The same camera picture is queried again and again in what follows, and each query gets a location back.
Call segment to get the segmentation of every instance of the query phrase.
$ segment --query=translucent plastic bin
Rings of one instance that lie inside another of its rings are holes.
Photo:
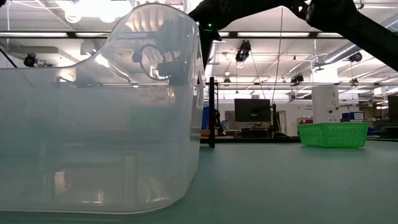
[[[0,70],[0,210],[137,213],[187,191],[203,110],[198,28],[145,4],[65,68]]]
[[[368,123],[319,123],[298,125],[301,142],[318,147],[363,147]]]

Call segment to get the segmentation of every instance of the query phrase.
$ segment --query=desk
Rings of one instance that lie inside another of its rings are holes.
[[[138,215],[2,212],[1,223],[396,224],[398,143],[363,149],[217,144],[200,152],[186,196]]]

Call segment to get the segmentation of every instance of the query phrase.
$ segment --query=ceiling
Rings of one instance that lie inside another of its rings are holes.
[[[91,17],[82,17],[79,22],[71,23],[65,18],[65,10],[63,8],[58,8],[65,2],[68,2],[68,0],[14,0],[14,3],[8,3],[0,9],[0,31],[111,31],[120,19],[120,17],[117,17],[114,22],[103,22],[101,18],[94,15]],[[189,10],[195,7],[199,2],[200,0],[167,0],[161,3],[171,4],[181,10]],[[365,7],[361,12],[380,24],[392,17],[398,19],[398,2],[396,0],[363,0],[363,3]],[[50,8],[32,8],[23,4]],[[111,7],[115,8],[114,11],[117,11],[116,9],[129,11],[133,5],[144,4],[144,2],[126,0],[110,1],[107,2],[107,4],[106,7],[96,6],[98,8],[92,9],[92,13],[105,10],[102,13],[103,15],[111,11]],[[310,27],[305,21],[296,18],[296,16],[286,8],[278,7],[234,21],[222,31],[311,32],[319,30]],[[296,73],[296,71],[292,72],[292,70],[300,65],[299,72],[303,74],[305,82],[310,82],[313,72],[310,61],[316,60],[317,57],[325,56],[349,43],[344,39],[279,39],[278,37],[274,39],[249,39],[252,49],[251,56],[245,61],[243,68],[238,68],[234,61],[234,56],[242,40],[243,39],[225,39],[217,43],[215,45],[215,57],[213,57],[211,65],[206,69],[206,74],[216,77],[218,82],[223,82],[227,77],[225,75],[226,72],[229,72],[230,75],[228,77],[232,82],[238,83],[274,83],[275,80],[277,80],[277,82],[290,82],[291,76]],[[88,58],[87,55],[81,54],[81,43],[83,40],[80,39],[0,39],[0,41],[2,41],[4,45],[7,45],[9,50],[14,49],[14,51],[18,51],[20,47],[56,47],[77,60]],[[353,77],[361,77],[372,71],[376,72],[385,66],[367,52],[362,50],[361,53],[363,59],[360,62],[351,64],[349,62],[340,61],[334,64],[338,71],[339,81],[349,81]],[[52,59],[53,63],[68,65],[67,63],[62,63],[62,59],[59,58],[59,55],[55,54]],[[397,72],[386,70],[376,73],[375,75],[369,75],[361,79],[361,82],[377,82],[379,80],[396,82],[396,77],[398,80]],[[239,89],[252,91],[252,89],[261,87],[263,86],[241,85]],[[233,89],[236,88],[236,86],[230,85],[222,88]],[[285,89],[286,90],[281,91],[290,92],[289,87],[285,87]],[[341,87],[341,89],[350,89],[350,86]],[[371,86],[358,88],[355,90],[355,93],[367,93],[369,90],[372,90]],[[302,90],[302,93],[307,93],[308,91],[310,90]],[[225,91],[224,93],[234,95],[235,91]]]

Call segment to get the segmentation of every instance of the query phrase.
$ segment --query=ceiling light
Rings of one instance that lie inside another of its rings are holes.
[[[382,101],[382,102],[377,102],[376,104],[383,104],[383,103],[388,103],[388,100]]]
[[[229,37],[229,32],[219,32],[220,37]]]
[[[308,37],[309,32],[283,32],[282,37]]]
[[[217,43],[217,44],[225,44],[226,41],[225,40],[213,40],[213,43]]]
[[[238,37],[308,37],[309,32],[238,32]]]
[[[385,110],[385,109],[388,109],[388,106],[377,106],[376,109],[377,110]]]
[[[129,13],[132,5],[129,1],[84,0],[72,3],[71,1],[55,1],[65,11],[65,18],[70,23],[77,23],[82,17],[97,17],[101,21],[110,23],[116,18]]]
[[[317,37],[342,37],[342,35],[338,34],[338,33],[319,33],[317,35]]]
[[[365,9],[396,9],[397,7],[395,6],[369,6],[365,5]]]
[[[109,37],[109,32],[78,32],[77,37]]]
[[[238,32],[238,37],[279,37],[280,32]]]
[[[68,37],[66,32],[0,32],[0,37]]]

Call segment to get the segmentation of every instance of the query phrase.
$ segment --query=cable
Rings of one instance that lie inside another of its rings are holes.
[[[10,31],[10,5],[12,4],[12,1],[7,5],[7,30]]]
[[[14,66],[14,68],[18,68],[17,65],[11,60],[10,57],[8,57],[8,55],[2,50],[2,48],[0,48],[0,52],[5,56],[5,58],[11,63],[12,66]]]
[[[262,95],[264,96],[264,99],[266,99],[266,94],[264,93],[264,89],[262,88],[262,85],[261,85],[261,79],[260,79],[260,76],[259,76],[259,72],[257,71],[256,62],[254,61],[253,52],[251,52],[251,57],[253,58],[253,64],[254,64],[254,68],[256,69],[257,78],[259,79]]]
[[[236,69],[236,93],[235,94],[238,94],[239,92],[238,92],[238,64],[235,64],[236,65],[236,67],[235,67],[235,69]]]
[[[280,34],[279,34],[279,49],[278,49],[278,61],[276,65],[276,76],[275,76],[275,85],[274,85],[274,91],[272,92],[272,101],[271,104],[274,104],[274,96],[275,96],[275,90],[276,90],[276,82],[278,81],[278,71],[279,71],[279,58],[280,58],[280,45],[282,43],[282,23],[284,21],[284,7],[282,7],[282,13],[280,15]]]
[[[354,79],[353,62],[351,61],[351,81]],[[354,99],[354,87],[351,87],[351,98]]]
[[[61,9],[61,7],[39,7],[39,6],[31,6],[31,5],[29,5],[29,4],[25,4],[25,3],[22,3],[22,2],[13,2],[13,3],[16,3],[16,4],[21,4],[21,5],[24,5],[24,6],[27,6],[27,7],[32,7],[32,8],[34,8],[34,9]]]

